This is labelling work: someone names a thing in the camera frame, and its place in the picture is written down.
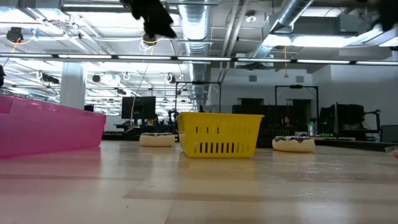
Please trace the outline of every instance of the column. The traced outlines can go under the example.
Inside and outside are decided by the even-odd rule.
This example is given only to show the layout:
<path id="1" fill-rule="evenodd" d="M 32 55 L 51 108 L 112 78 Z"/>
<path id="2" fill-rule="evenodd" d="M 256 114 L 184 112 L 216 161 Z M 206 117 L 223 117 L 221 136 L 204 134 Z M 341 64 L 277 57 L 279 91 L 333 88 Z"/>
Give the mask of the column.
<path id="1" fill-rule="evenodd" d="M 63 63 L 60 105 L 84 109 L 86 78 L 82 63 Z"/>

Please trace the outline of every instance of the donut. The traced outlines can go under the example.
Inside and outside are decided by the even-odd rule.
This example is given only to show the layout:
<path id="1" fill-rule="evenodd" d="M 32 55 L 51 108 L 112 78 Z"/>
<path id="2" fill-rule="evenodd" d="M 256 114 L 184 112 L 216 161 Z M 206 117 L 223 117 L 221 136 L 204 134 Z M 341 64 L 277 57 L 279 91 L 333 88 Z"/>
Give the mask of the donut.
<path id="1" fill-rule="evenodd" d="M 171 133 L 142 133 L 139 144 L 145 147 L 171 147 L 175 144 L 175 137 Z"/>
<path id="2" fill-rule="evenodd" d="M 277 136 L 272 140 L 272 147 L 282 152 L 313 152 L 315 141 L 309 137 Z"/>

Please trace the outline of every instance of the wooden floor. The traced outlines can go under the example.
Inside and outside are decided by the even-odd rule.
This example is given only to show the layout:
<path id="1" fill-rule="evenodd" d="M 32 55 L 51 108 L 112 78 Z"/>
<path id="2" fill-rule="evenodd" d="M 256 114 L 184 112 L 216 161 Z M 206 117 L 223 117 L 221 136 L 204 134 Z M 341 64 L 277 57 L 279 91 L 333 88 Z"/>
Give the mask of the wooden floor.
<path id="1" fill-rule="evenodd" d="M 398 160 L 332 147 L 189 159 L 105 141 L 0 160 L 0 223 L 398 223 Z"/>

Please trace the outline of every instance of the air vent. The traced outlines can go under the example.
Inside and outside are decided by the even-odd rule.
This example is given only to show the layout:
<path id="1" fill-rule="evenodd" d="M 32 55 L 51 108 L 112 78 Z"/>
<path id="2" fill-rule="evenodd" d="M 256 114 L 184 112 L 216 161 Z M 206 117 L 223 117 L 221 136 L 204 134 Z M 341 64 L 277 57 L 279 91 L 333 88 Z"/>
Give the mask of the air vent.
<path id="1" fill-rule="evenodd" d="M 304 76 L 297 75 L 296 76 L 296 83 L 304 83 Z"/>
<path id="2" fill-rule="evenodd" d="M 257 82 L 257 75 L 249 75 L 249 82 Z"/>

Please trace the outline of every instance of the ceiling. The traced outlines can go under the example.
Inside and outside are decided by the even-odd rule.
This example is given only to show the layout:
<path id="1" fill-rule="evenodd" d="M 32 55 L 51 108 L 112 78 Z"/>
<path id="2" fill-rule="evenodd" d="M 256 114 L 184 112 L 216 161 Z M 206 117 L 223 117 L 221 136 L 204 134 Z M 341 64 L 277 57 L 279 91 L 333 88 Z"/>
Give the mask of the ceiling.
<path id="1" fill-rule="evenodd" d="M 118 1 L 96 1 L 99 3 L 110 3 L 118 5 Z M 232 54 L 248 54 L 255 50 L 264 40 L 262 28 L 264 21 L 269 15 L 280 10 L 282 1 L 251 0 L 247 11 L 255 11 L 256 21 L 247 22 L 243 20 L 238 33 L 239 40 L 233 47 Z M 76 3 L 76 1 L 64 1 L 64 4 Z M 79 1 L 79 4 L 92 1 Z M 210 18 L 210 53 L 219 56 L 227 33 L 229 14 L 233 8 L 234 0 L 208 1 L 211 5 Z M 312 7 L 308 8 L 297 21 L 296 30 L 313 30 L 317 27 L 327 27 L 331 21 L 337 20 L 341 14 L 355 15 L 358 13 L 355 1 L 343 0 L 316 0 Z M 97 12 L 95 7 L 90 11 L 49 11 L 41 10 L 29 12 L 26 10 L 9 9 L 1 7 L 0 3 L 0 52 L 15 53 L 43 53 L 43 54 L 115 54 L 115 55 L 186 55 L 182 20 L 179 15 L 172 14 L 174 20 L 173 29 L 178 37 L 174 40 L 160 38 L 155 47 L 150 48 L 142 44 L 143 25 L 142 21 L 136 21 L 130 13 L 122 12 L 120 7 L 109 8 L 109 12 Z M 6 33 L 12 26 L 22 27 L 24 35 L 23 45 L 15 46 L 6 39 Z M 361 60 L 373 59 L 383 60 L 391 56 L 391 51 L 378 46 L 333 48 L 333 47 L 300 47 L 287 46 L 274 48 L 271 54 L 275 58 L 320 58 L 320 59 L 347 59 L 360 58 Z M 7 65 L 6 83 L 9 85 L 23 86 L 47 86 L 38 77 L 40 73 L 46 73 L 62 81 L 62 62 L 40 62 L 35 60 L 21 60 L 16 58 L 1 58 L 0 63 Z M 97 111 L 107 114 L 118 114 L 122 95 L 116 90 L 100 89 L 111 87 L 109 83 L 95 83 L 93 75 L 119 76 L 120 88 L 138 88 L 142 80 L 142 89 L 138 91 L 140 96 L 157 96 L 159 99 L 159 113 L 167 114 L 174 107 L 175 85 L 165 81 L 165 75 L 172 74 L 177 80 L 191 81 L 189 63 L 115 63 L 115 62 L 87 62 L 85 69 L 88 74 L 86 102 L 95 104 Z M 284 65 L 275 64 L 268 67 L 271 70 L 280 70 Z M 293 65 L 289 69 L 307 69 L 311 73 L 319 66 L 315 65 Z M 233 78 L 227 78 L 224 85 L 237 83 Z M 8 88 L 3 93 L 29 95 L 40 99 L 40 95 L 49 96 L 45 100 L 58 102 L 59 85 L 53 88 Z M 182 89 L 179 96 L 178 107 L 182 110 L 196 110 L 195 101 L 192 98 L 192 87 L 187 85 Z M 136 91 L 128 90 L 127 95 L 134 95 Z"/>

